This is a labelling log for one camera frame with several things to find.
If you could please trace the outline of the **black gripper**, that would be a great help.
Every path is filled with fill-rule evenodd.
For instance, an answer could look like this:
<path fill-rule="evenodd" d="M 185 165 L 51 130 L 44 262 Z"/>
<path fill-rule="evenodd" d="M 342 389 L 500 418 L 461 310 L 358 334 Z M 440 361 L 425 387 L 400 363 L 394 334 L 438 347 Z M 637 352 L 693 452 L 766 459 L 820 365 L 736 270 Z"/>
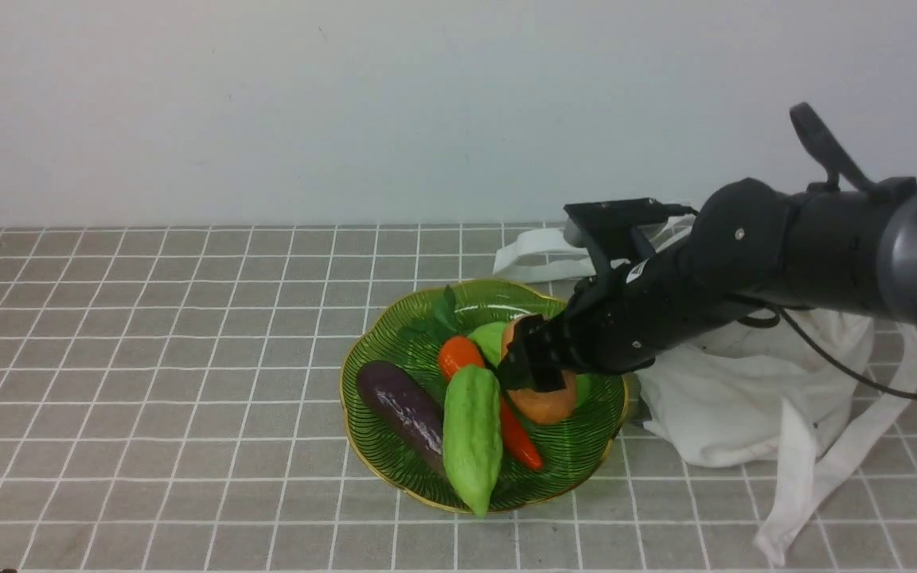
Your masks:
<path fill-rule="evenodd" d="M 560 315 L 560 354 L 545 316 L 517 317 L 501 336 L 500 388 L 559 392 L 576 387 L 575 372 L 647 368 L 657 355 L 745 317 L 742 298 L 701 283 L 691 263 L 689 248 L 670 247 L 603 279 L 580 280 Z"/>

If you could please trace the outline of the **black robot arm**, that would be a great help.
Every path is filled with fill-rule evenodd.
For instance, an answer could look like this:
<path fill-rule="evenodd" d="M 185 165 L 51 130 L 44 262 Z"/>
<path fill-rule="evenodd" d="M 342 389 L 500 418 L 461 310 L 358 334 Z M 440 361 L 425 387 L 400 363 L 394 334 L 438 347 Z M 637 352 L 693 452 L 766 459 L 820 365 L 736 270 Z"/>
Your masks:
<path fill-rule="evenodd" d="M 568 204 L 595 273 L 564 311 L 528 317 L 496 367 L 504 389 L 622 375 L 768 310 L 823 309 L 917 326 L 917 184 L 822 184 L 786 195 L 747 178 L 695 210 L 653 199 Z"/>

